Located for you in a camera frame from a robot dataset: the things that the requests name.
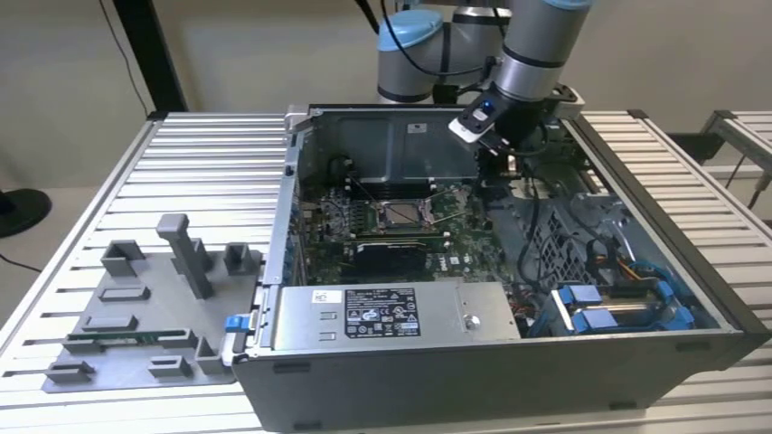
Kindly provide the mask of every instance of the yellow wire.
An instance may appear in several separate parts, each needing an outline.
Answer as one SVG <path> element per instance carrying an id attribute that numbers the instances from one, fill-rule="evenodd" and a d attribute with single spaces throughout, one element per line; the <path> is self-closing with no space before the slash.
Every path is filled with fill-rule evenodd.
<path id="1" fill-rule="evenodd" d="M 618 265 L 622 267 L 622 269 L 626 271 L 626 274 L 629 274 L 629 276 L 634 280 L 642 280 L 642 277 L 635 274 L 635 272 L 631 270 L 630 267 L 626 266 L 626 264 L 622 262 L 621 259 L 618 259 Z"/>

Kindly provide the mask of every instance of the black floor fan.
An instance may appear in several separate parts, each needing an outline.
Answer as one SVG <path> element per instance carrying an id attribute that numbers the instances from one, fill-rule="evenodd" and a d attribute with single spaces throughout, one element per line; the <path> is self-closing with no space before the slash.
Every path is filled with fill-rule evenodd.
<path id="1" fill-rule="evenodd" d="M 34 226 L 50 211 L 47 194 L 22 188 L 0 190 L 0 238 L 15 235 Z"/>

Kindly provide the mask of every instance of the aluminum extrusion table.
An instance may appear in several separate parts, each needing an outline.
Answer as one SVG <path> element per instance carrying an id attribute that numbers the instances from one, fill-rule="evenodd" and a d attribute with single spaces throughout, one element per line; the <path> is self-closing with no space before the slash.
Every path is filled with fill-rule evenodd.
<path id="1" fill-rule="evenodd" d="M 647 119 L 585 113 L 679 229 L 772 328 L 772 231 Z M 0 332 L 0 431 L 259 432 L 238 384 L 46 394 L 57 357 L 102 274 L 113 239 L 166 251 L 163 212 L 186 212 L 207 249 L 267 251 L 285 153 L 283 115 L 169 114 L 147 121 Z M 426 425 L 378 432 L 713 433 L 772 427 L 772 345 L 699 373 L 647 410 Z"/>

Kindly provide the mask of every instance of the circuit board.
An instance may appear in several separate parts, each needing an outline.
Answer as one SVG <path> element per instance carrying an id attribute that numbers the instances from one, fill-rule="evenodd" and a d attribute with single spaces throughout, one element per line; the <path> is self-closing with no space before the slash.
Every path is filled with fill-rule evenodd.
<path id="1" fill-rule="evenodd" d="M 471 189 L 461 182 L 437 183 L 423 199 L 383 201 L 329 191 L 305 203 L 307 283 L 511 281 Z"/>

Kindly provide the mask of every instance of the power supply label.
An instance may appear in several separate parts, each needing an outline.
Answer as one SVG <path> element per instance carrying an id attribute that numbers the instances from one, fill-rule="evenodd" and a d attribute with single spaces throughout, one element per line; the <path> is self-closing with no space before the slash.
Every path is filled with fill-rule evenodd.
<path id="1" fill-rule="evenodd" d="M 346 336 L 421 335 L 413 288 L 346 289 Z"/>

